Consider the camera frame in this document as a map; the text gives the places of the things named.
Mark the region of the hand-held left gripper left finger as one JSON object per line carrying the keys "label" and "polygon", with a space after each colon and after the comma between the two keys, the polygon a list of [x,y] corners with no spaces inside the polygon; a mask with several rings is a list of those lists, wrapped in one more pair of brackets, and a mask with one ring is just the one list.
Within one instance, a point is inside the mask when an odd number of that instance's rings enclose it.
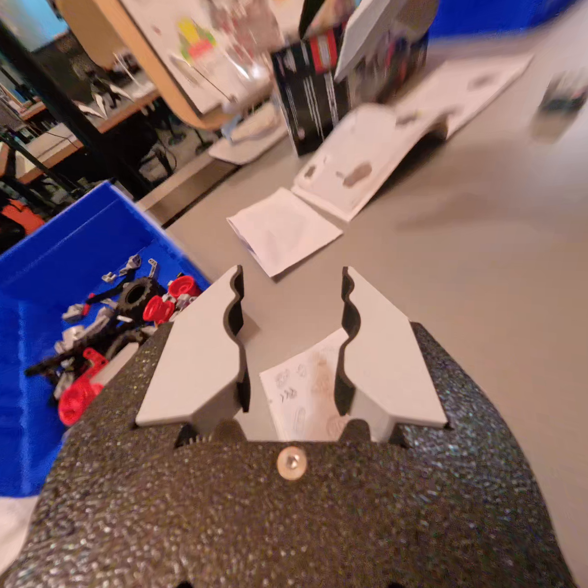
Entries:
{"label": "hand-held left gripper left finger", "polygon": [[208,435],[249,411],[251,380],[239,339],[244,296],[243,268],[235,265],[178,315],[137,412],[137,427],[183,423]]}

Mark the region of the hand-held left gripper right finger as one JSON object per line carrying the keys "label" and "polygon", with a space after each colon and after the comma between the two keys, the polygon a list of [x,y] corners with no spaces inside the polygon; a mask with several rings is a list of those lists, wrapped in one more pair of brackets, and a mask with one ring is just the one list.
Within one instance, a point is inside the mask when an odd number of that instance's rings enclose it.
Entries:
{"label": "hand-held left gripper right finger", "polygon": [[401,425],[441,430],[449,422],[408,317],[355,268],[342,269],[342,328],[334,402],[361,420],[371,441]]}

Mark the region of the white paper bag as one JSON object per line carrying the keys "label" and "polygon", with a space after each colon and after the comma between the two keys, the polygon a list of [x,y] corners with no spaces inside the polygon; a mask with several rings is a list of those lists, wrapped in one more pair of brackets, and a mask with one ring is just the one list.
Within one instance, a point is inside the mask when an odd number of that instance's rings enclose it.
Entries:
{"label": "white paper bag", "polygon": [[226,220],[271,278],[343,234],[342,229],[283,187]]}

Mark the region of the grey desk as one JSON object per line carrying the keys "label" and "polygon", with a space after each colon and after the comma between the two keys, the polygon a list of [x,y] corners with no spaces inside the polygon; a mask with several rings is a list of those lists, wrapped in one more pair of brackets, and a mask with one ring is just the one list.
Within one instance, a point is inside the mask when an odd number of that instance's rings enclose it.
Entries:
{"label": "grey desk", "polygon": [[334,243],[269,278],[227,218],[290,187],[303,165],[284,140],[193,202],[190,167],[149,213],[215,281],[241,264],[252,382],[239,415],[250,439],[276,440],[259,373],[341,325],[341,273],[352,266],[421,323],[483,389],[529,460],[560,547],[587,587],[587,107],[540,122],[548,83],[587,73],[587,1],[525,35],[430,46],[451,59],[533,55],[529,69],[429,156],[416,155]]}

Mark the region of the red toy wheel hub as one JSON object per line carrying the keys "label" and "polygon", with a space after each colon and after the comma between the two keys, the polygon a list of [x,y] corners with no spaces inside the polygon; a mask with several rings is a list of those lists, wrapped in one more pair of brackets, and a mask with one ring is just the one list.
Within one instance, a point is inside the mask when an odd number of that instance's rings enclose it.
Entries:
{"label": "red toy wheel hub", "polygon": [[66,427],[73,426],[101,393],[104,386],[86,379],[76,380],[58,401],[59,420]]}
{"label": "red toy wheel hub", "polygon": [[153,323],[155,326],[168,322],[175,313],[176,304],[173,298],[164,299],[155,295],[146,304],[142,318],[146,323]]}
{"label": "red toy wheel hub", "polygon": [[198,297],[201,294],[201,289],[193,276],[180,275],[168,284],[168,293],[178,300],[183,295],[189,298]]}

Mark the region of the black toy tyre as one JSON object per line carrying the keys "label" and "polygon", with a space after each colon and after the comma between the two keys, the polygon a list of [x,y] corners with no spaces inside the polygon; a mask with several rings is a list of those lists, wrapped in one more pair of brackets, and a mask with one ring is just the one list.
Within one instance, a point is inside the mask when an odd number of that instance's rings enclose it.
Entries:
{"label": "black toy tyre", "polygon": [[163,293],[164,290],[157,280],[148,276],[140,277],[123,289],[116,312],[131,320],[141,320],[149,301],[155,296],[162,296]]}

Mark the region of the white sticker sheet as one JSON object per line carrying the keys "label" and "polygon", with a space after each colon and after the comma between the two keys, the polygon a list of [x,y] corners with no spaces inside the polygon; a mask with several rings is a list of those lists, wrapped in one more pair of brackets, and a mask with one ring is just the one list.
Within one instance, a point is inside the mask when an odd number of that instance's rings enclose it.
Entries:
{"label": "white sticker sheet", "polygon": [[324,340],[260,373],[277,439],[282,442],[335,442],[349,416],[334,402],[339,351],[347,340],[339,328]]}

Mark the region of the pile of toy brick parts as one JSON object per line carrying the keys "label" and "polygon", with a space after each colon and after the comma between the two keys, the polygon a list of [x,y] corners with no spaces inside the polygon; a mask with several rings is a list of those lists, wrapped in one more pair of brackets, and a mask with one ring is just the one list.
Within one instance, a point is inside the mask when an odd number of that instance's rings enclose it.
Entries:
{"label": "pile of toy brick parts", "polygon": [[[157,330],[158,327],[171,322],[197,297],[186,295],[178,300],[168,293],[168,284],[180,275],[195,278],[201,293],[208,287],[204,277],[197,277],[195,269],[180,270],[174,274],[166,270],[164,276],[171,280],[161,281],[161,264],[153,258],[143,262],[140,254],[134,254],[115,272],[108,272],[101,281],[108,285],[106,290],[90,293],[81,303],[70,305],[62,314],[62,321],[70,327],[63,331],[61,338],[54,344],[51,356],[25,368],[28,378],[40,376],[52,386],[52,402],[57,408],[63,392],[76,380],[86,379],[105,387],[108,378],[113,377]],[[141,320],[117,314],[117,304],[123,289],[140,277],[152,277],[161,285],[164,299],[173,298],[176,304],[171,319],[159,326]]]}

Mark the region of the white instruction booklet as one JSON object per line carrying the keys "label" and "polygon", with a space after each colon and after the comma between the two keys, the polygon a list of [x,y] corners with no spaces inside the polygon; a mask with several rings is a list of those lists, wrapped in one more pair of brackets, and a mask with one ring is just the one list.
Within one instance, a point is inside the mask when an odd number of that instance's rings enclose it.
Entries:
{"label": "white instruction booklet", "polygon": [[361,105],[306,162],[291,191],[350,222],[423,138],[447,138],[449,118],[447,109],[397,112],[384,105]]}
{"label": "white instruction booklet", "polygon": [[394,106],[401,126],[444,119],[450,138],[528,69],[533,54],[445,61]]}

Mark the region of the wooden background table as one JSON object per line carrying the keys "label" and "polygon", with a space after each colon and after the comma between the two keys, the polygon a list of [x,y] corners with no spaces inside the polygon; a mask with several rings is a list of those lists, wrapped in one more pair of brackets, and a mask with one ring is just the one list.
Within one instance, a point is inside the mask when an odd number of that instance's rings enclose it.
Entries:
{"label": "wooden background table", "polygon": [[[123,99],[123,102],[116,108],[108,111],[105,119],[97,117],[89,119],[100,133],[106,134],[112,129],[118,128],[124,121],[138,113],[145,114],[146,108],[160,98],[160,93],[154,83],[147,81],[145,76],[142,78],[141,84],[129,84],[125,88],[133,100]],[[25,147],[24,154],[17,152],[15,155],[15,179],[27,185],[45,175],[43,170],[28,159],[28,155],[50,169],[82,149],[84,149],[82,142],[65,124],[60,123],[55,129],[34,139]]]}

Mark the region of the black toy set box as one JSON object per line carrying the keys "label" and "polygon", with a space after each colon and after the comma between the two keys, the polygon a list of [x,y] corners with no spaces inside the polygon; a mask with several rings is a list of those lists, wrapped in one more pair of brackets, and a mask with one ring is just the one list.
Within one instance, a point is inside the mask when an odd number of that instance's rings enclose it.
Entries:
{"label": "black toy set box", "polygon": [[354,108],[399,92],[420,71],[439,1],[304,1],[296,35],[270,54],[298,156]]}

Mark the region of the round wooden table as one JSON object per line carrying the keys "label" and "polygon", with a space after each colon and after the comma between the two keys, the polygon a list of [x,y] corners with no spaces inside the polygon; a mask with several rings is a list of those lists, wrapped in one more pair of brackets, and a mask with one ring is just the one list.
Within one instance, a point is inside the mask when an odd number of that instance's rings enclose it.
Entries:
{"label": "round wooden table", "polygon": [[[171,108],[172,112],[182,122],[195,129],[217,131],[236,115],[242,115],[250,107],[254,107],[270,98],[275,90],[275,79],[272,77],[270,92],[266,92],[246,105],[239,107],[236,112],[226,113],[221,109],[216,109],[207,115],[197,115],[129,18],[121,1],[56,1],[55,4],[57,10],[92,60],[105,68],[108,64],[114,62],[114,55],[119,50],[124,49],[130,52],[145,74],[154,83],[160,96],[167,106]],[[280,13],[276,11],[275,4],[273,1],[273,9],[280,26]]]}

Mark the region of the small dark object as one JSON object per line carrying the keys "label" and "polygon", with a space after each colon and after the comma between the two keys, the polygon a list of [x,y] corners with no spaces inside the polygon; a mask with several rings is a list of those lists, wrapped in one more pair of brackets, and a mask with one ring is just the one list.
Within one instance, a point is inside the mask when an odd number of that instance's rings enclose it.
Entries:
{"label": "small dark object", "polygon": [[577,119],[587,103],[587,73],[562,72],[546,88],[530,124],[531,137],[540,143],[555,143]]}

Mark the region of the printed paper sign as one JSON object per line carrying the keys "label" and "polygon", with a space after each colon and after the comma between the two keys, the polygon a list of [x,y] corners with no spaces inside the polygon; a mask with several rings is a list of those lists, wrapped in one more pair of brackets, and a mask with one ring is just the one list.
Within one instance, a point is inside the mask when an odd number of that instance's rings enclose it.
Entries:
{"label": "printed paper sign", "polygon": [[197,115],[270,92],[283,41],[272,1],[121,1]]}

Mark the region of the black metal post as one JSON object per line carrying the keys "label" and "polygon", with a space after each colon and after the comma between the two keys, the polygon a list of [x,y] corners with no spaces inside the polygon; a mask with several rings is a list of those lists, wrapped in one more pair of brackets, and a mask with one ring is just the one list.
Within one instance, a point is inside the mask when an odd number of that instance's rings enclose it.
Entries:
{"label": "black metal post", "polygon": [[107,173],[108,178],[118,180],[132,196],[146,195],[148,186],[145,180],[127,164],[119,146],[112,143],[86,119],[3,22],[1,22],[1,52],[38,92],[51,114],[64,123],[86,150],[92,153],[95,162]]}

